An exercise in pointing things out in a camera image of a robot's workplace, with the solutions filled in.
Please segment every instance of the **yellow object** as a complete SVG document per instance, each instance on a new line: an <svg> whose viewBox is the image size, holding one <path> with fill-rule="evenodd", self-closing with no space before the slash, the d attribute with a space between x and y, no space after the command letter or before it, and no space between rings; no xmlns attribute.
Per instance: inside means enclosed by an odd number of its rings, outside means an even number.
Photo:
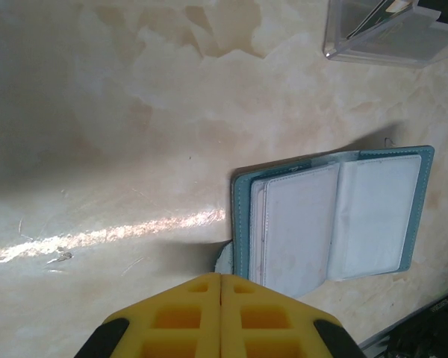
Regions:
<svg viewBox="0 0 448 358"><path fill-rule="evenodd" d="M341 331L359 351L334 316L234 275L205 274L109 316L76 358L356 357L340 355Z"/></svg>

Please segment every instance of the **open wallet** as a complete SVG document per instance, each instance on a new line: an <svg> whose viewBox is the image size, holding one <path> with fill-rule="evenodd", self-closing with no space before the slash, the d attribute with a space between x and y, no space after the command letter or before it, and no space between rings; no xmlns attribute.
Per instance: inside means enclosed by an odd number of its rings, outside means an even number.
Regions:
<svg viewBox="0 0 448 358"><path fill-rule="evenodd" d="M344 151L235 176L216 271L297 298L327 279L408 270L433 154Z"/></svg>

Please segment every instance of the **marble surface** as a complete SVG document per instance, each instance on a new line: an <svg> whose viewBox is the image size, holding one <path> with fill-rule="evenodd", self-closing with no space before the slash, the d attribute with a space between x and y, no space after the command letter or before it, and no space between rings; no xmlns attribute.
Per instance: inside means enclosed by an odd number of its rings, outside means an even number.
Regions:
<svg viewBox="0 0 448 358"><path fill-rule="evenodd" d="M448 291L448 59L327 61L325 20L321 0L0 0L0 357L72 357L210 271L235 168L360 138L436 149L413 265L302 301L361 342Z"/></svg>

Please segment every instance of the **clear plastic box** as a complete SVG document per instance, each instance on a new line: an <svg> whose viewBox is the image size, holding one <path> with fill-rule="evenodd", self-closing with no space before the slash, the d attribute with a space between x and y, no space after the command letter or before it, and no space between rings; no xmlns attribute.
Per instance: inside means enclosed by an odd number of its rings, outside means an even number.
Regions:
<svg viewBox="0 0 448 358"><path fill-rule="evenodd" d="M355 35L381 0L330 0L323 53L330 60L422 68L448 57L448 24L418 5Z"/></svg>

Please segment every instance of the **teal leather cover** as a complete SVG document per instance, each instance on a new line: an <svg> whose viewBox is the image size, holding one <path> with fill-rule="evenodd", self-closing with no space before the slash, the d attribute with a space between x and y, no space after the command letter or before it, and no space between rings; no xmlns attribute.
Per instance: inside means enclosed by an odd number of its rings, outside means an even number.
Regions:
<svg viewBox="0 0 448 358"><path fill-rule="evenodd" d="M231 182L233 273L247 279L249 278L250 198L251 186L254 180L286 175L318 166L324 166L334 162L418 154L421 156L420 172L418 174L417 186L411 207L405 243L403 245L402 260L400 262L400 267L395 272L408 270L411 265L415 240L417 238L417 231L420 225L426 187L428 185L434 153L435 150L430 145L405 148L386 148L372 151L344 151L340 153L326 154L319 157L307 157L301 160L297 159L291 163L285 163L236 175Z"/></svg>

